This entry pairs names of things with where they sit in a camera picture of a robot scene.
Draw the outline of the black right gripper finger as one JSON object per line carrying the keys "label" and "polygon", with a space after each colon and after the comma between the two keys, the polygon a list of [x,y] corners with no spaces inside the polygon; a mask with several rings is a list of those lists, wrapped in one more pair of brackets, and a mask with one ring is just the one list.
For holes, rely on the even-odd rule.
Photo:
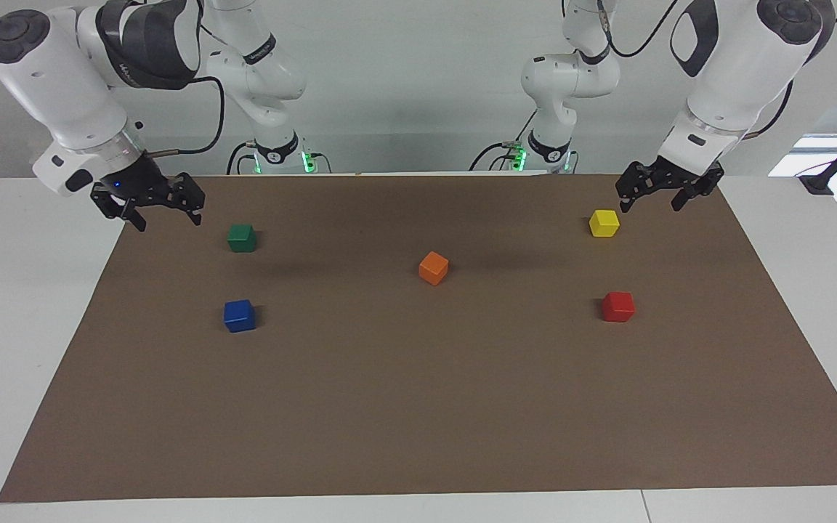
{"label": "black right gripper finger", "polygon": [[170,204],[185,212],[195,226],[201,225],[205,199],[205,192],[189,174],[180,173],[170,181]]}
{"label": "black right gripper finger", "polygon": [[139,232],[146,231],[146,219],[137,211],[133,199],[127,199],[123,204],[120,204],[107,188],[93,187],[91,189],[91,200],[107,219],[120,219],[132,224]]}

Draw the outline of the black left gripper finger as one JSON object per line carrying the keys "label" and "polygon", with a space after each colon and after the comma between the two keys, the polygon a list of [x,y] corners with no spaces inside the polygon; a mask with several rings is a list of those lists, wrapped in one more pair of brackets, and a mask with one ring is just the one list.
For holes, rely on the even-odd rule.
{"label": "black left gripper finger", "polygon": [[660,161],[645,165],[634,161],[615,182],[615,191],[619,198],[619,208],[628,213],[639,198],[657,192],[661,188],[663,175]]}
{"label": "black left gripper finger", "polygon": [[718,186],[724,176],[723,166],[711,166],[704,175],[695,181],[687,181],[671,200],[671,208],[679,212],[694,198],[709,196]]}

